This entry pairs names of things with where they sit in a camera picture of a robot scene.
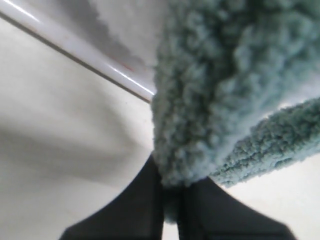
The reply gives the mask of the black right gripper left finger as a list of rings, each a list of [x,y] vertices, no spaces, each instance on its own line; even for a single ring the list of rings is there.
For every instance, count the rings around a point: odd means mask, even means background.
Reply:
[[[68,227],[61,240],[160,240],[163,235],[163,187],[149,156],[134,180],[113,201]]]

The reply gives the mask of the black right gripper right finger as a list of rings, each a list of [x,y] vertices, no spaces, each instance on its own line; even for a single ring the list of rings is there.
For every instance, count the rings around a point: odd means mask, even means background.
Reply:
[[[205,178],[181,193],[177,219],[181,240],[295,240],[283,223],[269,218]]]

